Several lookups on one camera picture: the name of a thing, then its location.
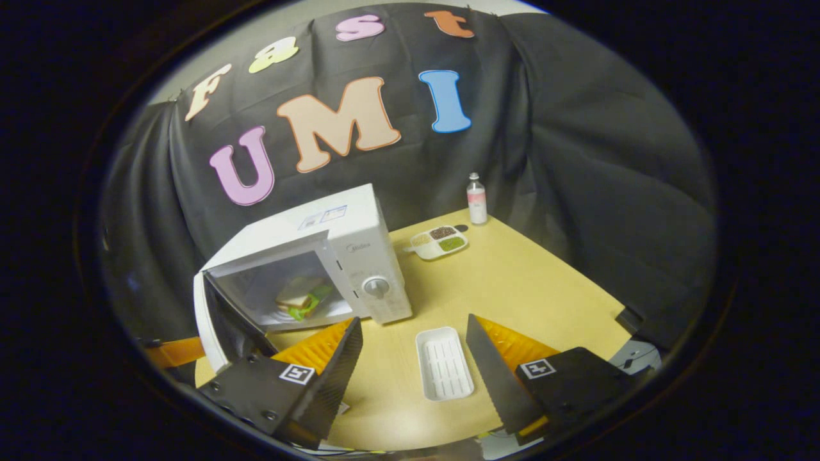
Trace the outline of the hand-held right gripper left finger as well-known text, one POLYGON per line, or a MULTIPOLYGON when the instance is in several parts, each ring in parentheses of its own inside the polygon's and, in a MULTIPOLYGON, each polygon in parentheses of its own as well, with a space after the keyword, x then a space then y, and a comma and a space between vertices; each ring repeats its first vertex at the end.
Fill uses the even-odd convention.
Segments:
POLYGON ((265 435, 316 449, 339 414, 361 347, 361 320, 349 318, 270 358, 250 353, 197 390, 265 435))

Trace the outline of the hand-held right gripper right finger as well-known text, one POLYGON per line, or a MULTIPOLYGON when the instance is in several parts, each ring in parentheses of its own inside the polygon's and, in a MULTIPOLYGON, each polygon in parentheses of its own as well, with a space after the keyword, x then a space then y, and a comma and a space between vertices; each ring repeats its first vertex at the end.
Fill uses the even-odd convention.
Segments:
POLYGON ((560 352, 470 314, 466 343, 504 430, 551 437, 587 423, 641 382, 587 348, 560 352))

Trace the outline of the sandwich with green lettuce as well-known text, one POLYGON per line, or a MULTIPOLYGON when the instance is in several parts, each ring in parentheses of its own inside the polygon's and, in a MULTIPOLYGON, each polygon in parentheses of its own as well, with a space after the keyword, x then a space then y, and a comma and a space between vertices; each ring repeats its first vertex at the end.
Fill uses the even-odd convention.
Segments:
POLYGON ((276 295, 275 303, 282 312, 296 321, 311 317, 314 310, 334 292, 334 287, 321 277, 297 277, 290 280, 276 295))

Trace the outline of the white microwave oven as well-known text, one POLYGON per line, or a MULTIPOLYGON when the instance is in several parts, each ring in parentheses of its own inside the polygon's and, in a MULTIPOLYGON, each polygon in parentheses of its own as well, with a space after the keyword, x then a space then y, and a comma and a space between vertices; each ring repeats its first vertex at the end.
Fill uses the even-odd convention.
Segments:
POLYGON ((197 272, 193 293, 199 338, 217 373, 251 348, 274 354, 269 333, 352 317, 383 325, 412 315, 371 184, 246 225, 197 272), (297 277, 321 277, 334 287, 304 321, 275 303, 278 292, 297 277))

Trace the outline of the white ribbed plastic tray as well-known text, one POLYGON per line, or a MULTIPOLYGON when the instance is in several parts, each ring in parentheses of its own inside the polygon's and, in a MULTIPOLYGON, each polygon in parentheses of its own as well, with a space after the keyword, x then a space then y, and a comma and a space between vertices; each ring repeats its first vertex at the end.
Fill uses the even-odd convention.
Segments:
POLYGON ((441 327, 419 332, 415 345, 425 399, 443 402, 473 394, 475 386, 457 330, 441 327))

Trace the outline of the divided plate with grains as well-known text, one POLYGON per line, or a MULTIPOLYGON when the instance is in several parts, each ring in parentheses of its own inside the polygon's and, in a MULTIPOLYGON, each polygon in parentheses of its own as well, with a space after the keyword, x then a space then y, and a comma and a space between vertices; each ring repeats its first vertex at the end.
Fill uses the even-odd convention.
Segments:
POLYGON ((468 248, 468 245, 468 238, 461 231, 451 225, 442 225, 415 234, 404 252, 416 254, 424 261, 433 261, 459 253, 468 248))

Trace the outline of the black and grey object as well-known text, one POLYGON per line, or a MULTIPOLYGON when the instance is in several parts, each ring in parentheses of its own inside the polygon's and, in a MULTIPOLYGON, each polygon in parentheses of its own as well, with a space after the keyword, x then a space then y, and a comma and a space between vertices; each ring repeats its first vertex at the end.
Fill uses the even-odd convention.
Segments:
POLYGON ((661 351, 639 335, 644 318, 635 309, 624 306, 616 321, 630 334, 630 339, 609 359, 609 364, 628 375, 658 371, 662 367, 661 351))

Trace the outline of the small bottle with pink label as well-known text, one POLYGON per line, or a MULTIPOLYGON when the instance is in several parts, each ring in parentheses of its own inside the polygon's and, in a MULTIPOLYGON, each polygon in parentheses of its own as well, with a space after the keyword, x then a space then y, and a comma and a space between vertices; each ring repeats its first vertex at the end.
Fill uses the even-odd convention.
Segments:
POLYGON ((472 225, 484 225, 488 222, 486 188, 480 183, 479 179, 480 176, 477 172, 471 172, 468 176, 468 187, 466 187, 468 210, 472 225))

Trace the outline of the black backdrop cloth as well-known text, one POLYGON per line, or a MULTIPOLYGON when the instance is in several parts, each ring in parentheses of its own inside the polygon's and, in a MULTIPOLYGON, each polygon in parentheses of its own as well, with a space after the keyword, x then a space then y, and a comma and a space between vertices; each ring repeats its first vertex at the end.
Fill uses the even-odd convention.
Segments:
POLYGON ((714 178, 694 134, 634 67, 546 13, 424 3, 267 17, 207 51, 115 148, 103 278, 140 338, 196 333, 196 272, 246 225, 372 184, 394 231, 468 205, 632 310, 671 348, 716 265, 714 178))

